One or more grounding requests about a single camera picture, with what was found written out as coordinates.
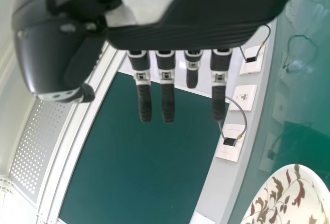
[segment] floral pattern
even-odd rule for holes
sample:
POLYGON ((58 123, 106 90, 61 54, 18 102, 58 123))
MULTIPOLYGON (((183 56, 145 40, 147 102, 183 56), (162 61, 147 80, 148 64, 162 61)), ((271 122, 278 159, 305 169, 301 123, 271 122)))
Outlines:
POLYGON ((241 224, 330 224, 329 201, 330 192, 313 171, 288 165, 262 186, 241 224))

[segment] perforated metal panel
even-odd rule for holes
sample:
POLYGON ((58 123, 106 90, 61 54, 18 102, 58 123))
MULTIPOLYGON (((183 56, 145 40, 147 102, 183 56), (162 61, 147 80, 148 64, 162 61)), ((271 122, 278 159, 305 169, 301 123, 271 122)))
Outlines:
POLYGON ((71 105, 37 100, 26 123, 9 178, 34 202, 71 105))

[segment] electrical socket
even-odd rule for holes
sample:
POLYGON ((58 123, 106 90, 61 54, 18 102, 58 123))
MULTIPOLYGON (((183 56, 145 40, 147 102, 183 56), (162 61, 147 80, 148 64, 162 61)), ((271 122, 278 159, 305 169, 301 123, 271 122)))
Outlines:
MULTIPOLYGON (((225 138, 235 140, 244 130, 244 125, 224 124, 222 132, 225 138)), ((219 144, 216 150, 216 157, 237 162, 243 146, 245 134, 237 140, 235 146, 226 145, 225 140, 220 136, 219 144)))
MULTIPOLYGON (((233 99, 241 106, 244 111, 251 111, 254 98, 257 93, 258 85, 242 85, 235 88, 233 99)), ((239 111, 234 103, 229 104, 229 110, 239 111)))
POLYGON ((250 47, 245 50, 244 55, 247 63, 243 60, 240 70, 240 75, 251 74, 261 71, 263 56, 265 54, 265 46, 261 48, 258 58, 256 59, 257 52, 260 46, 250 47))

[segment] cable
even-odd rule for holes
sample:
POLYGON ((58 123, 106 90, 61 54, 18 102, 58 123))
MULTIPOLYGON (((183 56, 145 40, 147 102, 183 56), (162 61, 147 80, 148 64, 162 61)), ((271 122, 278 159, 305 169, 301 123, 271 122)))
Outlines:
POLYGON ((240 46, 239 49, 241 50, 241 53, 242 53, 243 58, 244 58, 244 60, 245 60, 245 63, 247 63, 248 61, 247 61, 247 59, 246 59, 246 57, 245 57, 245 55, 244 55, 244 52, 243 52, 242 46, 240 46))
POLYGON ((313 40, 311 40, 310 38, 308 38, 308 37, 306 37, 305 35, 294 35, 294 36, 291 36, 290 38, 289 38, 289 41, 288 41, 288 48, 287 48, 287 57, 286 57, 286 59, 284 60, 284 63, 283 63, 283 69, 285 69, 286 70, 286 72, 288 73, 288 74, 290 74, 290 73, 298 73, 298 72, 300 72, 300 71, 302 71, 305 67, 307 67, 307 66, 309 66, 313 61, 315 61, 316 59, 317 59, 317 57, 319 56, 319 48, 317 47, 317 45, 314 43, 314 41, 313 40), (299 70, 291 70, 289 67, 290 67, 290 64, 291 64, 291 62, 287 62, 288 61, 288 57, 289 57, 289 55, 290 55, 290 45, 291 45, 291 42, 292 42, 292 40, 293 39, 295 39, 295 38, 304 38, 305 40, 307 40, 307 41, 309 41, 311 44, 312 44, 312 46, 315 48, 315 53, 314 53, 314 56, 313 56, 313 58, 309 61, 309 62, 307 62, 302 68, 300 68, 299 70))
MULTIPOLYGON (((232 98, 230 98, 230 97, 228 97, 228 96, 226 96, 226 99, 229 99, 232 103, 234 103, 234 104, 237 106, 237 108, 241 111, 241 113, 242 113, 242 115, 243 115, 243 118, 244 118, 244 129, 243 129, 243 131, 237 136, 236 140, 234 141, 233 146, 235 146, 235 145, 236 145, 236 142, 237 142, 239 139, 241 139, 242 136, 244 135, 244 133, 246 132, 246 129, 248 128, 248 120, 246 119, 246 115, 245 115, 244 110, 241 108, 241 106, 240 106, 236 101, 234 101, 232 98)), ((223 132, 222 132, 222 128, 221 128, 221 124, 220 124, 220 122, 218 122, 218 124, 219 124, 219 129, 220 129, 221 136, 222 136, 223 140, 225 140, 226 137, 224 136, 224 134, 223 134, 223 132)))
MULTIPOLYGON (((260 53, 261 48, 263 48, 263 46, 264 46, 265 43, 267 42, 267 40, 268 40, 268 38, 269 38, 269 36, 270 36, 270 34, 271 34, 271 32, 272 32, 272 29, 270 28, 270 26, 268 26, 267 24, 264 24, 264 26, 268 28, 268 35, 266 36, 265 40, 262 42, 262 44, 260 45, 260 47, 259 47, 259 49, 258 49, 258 52, 257 52, 257 55, 256 55, 256 60, 257 60, 257 58, 258 58, 258 56, 259 56, 259 53, 260 53)), ((243 58, 244 58, 245 62, 247 63, 248 60, 247 60, 246 57, 245 57, 245 54, 244 54, 244 52, 243 52, 242 47, 240 46, 239 49, 241 50, 241 53, 242 53, 242 55, 243 55, 243 58)))

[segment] glass surface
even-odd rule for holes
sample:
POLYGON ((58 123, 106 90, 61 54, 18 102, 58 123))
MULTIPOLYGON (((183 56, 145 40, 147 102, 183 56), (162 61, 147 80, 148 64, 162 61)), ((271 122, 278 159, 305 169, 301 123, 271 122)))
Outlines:
POLYGON ((175 89, 165 124, 161 87, 143 124, 131 75, 117 73, 75 167, 60 218, 68 224, 189 223, 219 139, 211 100, 175 89))
POLYGON ((329 69, 330 0, 290 0, 277 19, 262 121, 230 224, 285 165, 305 165, 330 187, 329 69))

